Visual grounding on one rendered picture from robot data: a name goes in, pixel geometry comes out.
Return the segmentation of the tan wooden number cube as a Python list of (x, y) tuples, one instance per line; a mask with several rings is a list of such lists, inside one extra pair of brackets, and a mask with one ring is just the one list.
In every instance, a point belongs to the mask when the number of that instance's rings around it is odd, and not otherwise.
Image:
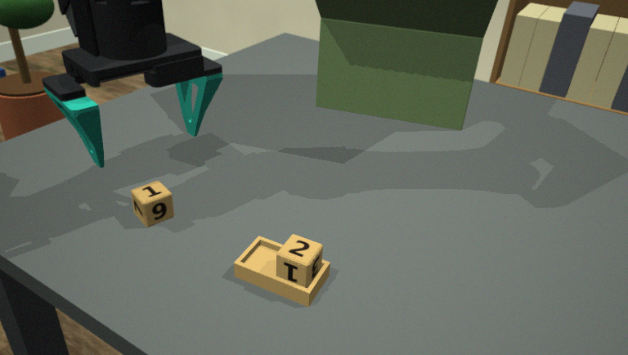
[(172, 193), (160, 182), (131, 190), (134, 213), (146, 227), (174, 217)]
[(276, 276), (308, 288), (321, 270), (323, 245), (293, 234), (276, 253)]

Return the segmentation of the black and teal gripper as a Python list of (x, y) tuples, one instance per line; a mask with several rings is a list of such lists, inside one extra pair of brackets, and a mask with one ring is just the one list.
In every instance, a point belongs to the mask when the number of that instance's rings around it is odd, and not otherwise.
[[(194, 43), (165, 34), (162, 0), (89, 2), (100, 56), (81, 47), (64, 50), (66, 73), (42, 81), (45, 93), (77, 130), (93, 161), (104, 167), (100, 111), (81, 83), (100, 87), (106, 81), (144, 73), (145, 83), (153, 88), (175, 84), (186, 130), (196, 137), (222, 81), (222, 65), (203, 57)], [(193, 113), (192, 83), (198, 87)]]

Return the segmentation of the tan wooden tray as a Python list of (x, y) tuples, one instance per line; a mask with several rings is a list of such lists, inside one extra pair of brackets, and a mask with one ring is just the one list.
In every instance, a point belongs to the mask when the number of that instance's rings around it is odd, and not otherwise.
[(330, 262), (322, 259), (321, 270), (308, 288), (276, 276), (276, 253), (282, 247), (261, 236), (234, 262), (235, 277), (309, 307), (330, 274)]

